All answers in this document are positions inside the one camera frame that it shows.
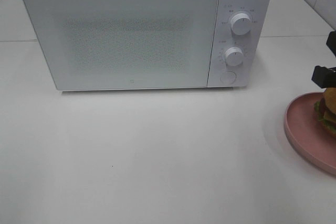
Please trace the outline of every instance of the black holder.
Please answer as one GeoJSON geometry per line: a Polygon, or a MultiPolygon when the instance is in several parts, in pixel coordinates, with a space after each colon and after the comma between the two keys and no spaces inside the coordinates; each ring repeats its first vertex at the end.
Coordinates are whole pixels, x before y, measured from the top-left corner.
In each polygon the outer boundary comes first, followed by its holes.
{"type": "MultiPolygon", "coordinates": [[[[327,46],[336,56],[336,31],[329,33],[327,46]]],[[[320,88],[336,88],[336,67],[326,68],[315,66],[311,80],[315,82],[320,88]]]]}

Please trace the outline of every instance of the microwave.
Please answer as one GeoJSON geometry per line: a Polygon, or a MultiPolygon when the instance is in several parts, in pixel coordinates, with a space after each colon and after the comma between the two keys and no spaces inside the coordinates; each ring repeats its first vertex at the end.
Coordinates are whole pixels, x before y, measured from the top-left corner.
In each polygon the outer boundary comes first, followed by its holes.
{"type": "Polygon", "coordinates": [[[243,87],[269,0],[23,0],[61,91],[243,87]]]}

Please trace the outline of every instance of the microwave knob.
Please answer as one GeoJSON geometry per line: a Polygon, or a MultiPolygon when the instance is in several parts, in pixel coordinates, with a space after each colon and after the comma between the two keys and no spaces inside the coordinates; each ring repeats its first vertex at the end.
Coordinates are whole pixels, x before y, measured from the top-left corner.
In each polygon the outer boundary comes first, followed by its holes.
{"type": "Polygon", "coordinates": [[[234,14],[230,23],[231,30],[236,35],[244,35],[251,30],[251,18],[248,13],[234,14]]]}
{"type": "Polygon", "coordinates": [[[239,47],[231,47],[227,49],[223,55],[226,64],[235,67],[243,62],[244,54],[239,47]]]}

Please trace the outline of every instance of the microwave door glass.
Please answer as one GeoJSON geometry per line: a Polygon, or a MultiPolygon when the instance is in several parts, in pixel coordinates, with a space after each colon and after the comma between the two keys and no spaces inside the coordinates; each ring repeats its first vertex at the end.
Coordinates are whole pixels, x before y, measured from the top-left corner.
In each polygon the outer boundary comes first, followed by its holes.
{"type": "Polygon", "coordinates": [[[25,0],[59,90],[206,87],[217,0],[25,0]]]}

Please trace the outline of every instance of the pink plate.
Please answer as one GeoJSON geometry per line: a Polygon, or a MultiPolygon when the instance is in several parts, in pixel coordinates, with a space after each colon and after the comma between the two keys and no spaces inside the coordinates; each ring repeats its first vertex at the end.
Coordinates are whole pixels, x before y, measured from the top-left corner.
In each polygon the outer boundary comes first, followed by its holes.
{"type": "Polygon", "coordinates": [[[295,98],[286,110],[285,133],[300,155],[336,175],[336,138],[324,130],[314,111],[314,103],[321,98],[321,92],[295,98]]]}

